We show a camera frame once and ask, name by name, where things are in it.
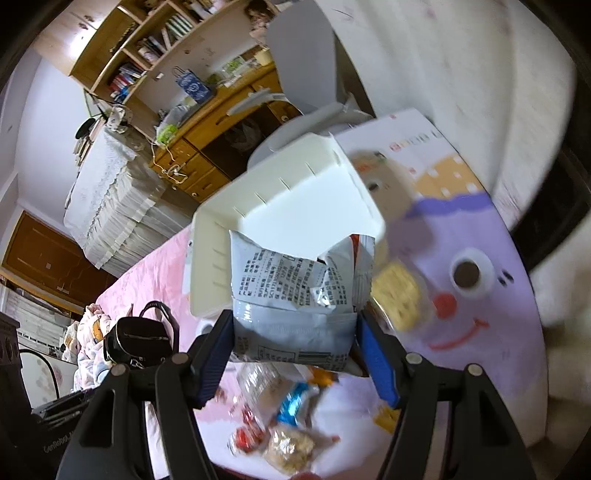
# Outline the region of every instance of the wooden door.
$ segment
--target wooden door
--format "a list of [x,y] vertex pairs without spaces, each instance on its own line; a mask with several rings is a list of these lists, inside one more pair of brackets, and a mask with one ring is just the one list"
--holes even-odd
[[97,270],[69,238],[23,212],[2,266],[57,297],[85,306],[116,278]]

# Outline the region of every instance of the cracker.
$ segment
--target cracker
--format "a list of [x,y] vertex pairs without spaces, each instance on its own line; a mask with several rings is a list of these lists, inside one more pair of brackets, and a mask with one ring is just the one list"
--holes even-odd
[[388,264],[373,279],[371,294],[395,330],[405,332],[417,324],[421,289],[413,275],[399,261]]

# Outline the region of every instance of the white container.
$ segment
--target white container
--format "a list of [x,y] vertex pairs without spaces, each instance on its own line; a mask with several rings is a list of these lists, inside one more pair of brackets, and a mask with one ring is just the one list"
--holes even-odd
[[190,305],[196,317],[231,308],[230,236],[316,260],[352,233],[378,242],[385,222],[334,138],[307,134],[247,171],[193,216]]

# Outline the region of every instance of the barcode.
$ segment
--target barcode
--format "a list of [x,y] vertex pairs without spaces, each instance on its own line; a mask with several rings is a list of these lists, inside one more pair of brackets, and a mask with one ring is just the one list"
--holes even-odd
[[332,354],[330,352],[300,352],[297,358],[299,364],[327,367],[332,361]]

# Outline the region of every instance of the red nose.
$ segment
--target red nose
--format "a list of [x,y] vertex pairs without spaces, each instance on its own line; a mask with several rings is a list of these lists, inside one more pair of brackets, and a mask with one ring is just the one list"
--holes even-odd
[[443,292],[433,299],[433,305],[437,312],[437,318],[446,320],[452,317],[457,310],[456,298],[449,292]]

